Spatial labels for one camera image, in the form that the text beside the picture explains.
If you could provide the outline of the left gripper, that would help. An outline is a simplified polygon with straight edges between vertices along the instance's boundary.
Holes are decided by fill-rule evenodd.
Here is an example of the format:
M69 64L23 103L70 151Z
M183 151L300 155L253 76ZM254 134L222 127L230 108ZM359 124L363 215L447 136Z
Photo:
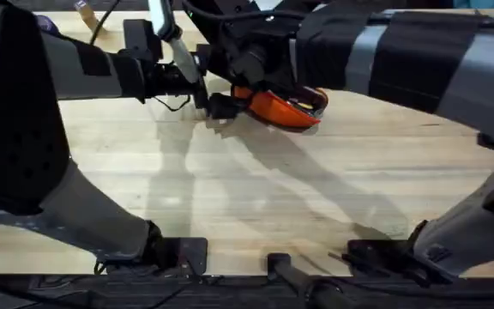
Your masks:
M197 109L209 113L215 120L235 119L248 101L234 95L213 93L209 96L205 82L200 78L190 83L174 62L161 63L162 51L150 51L138 47L122 49L110 54L122 97L135 98L142 104L146 99L162 95L191 96Z

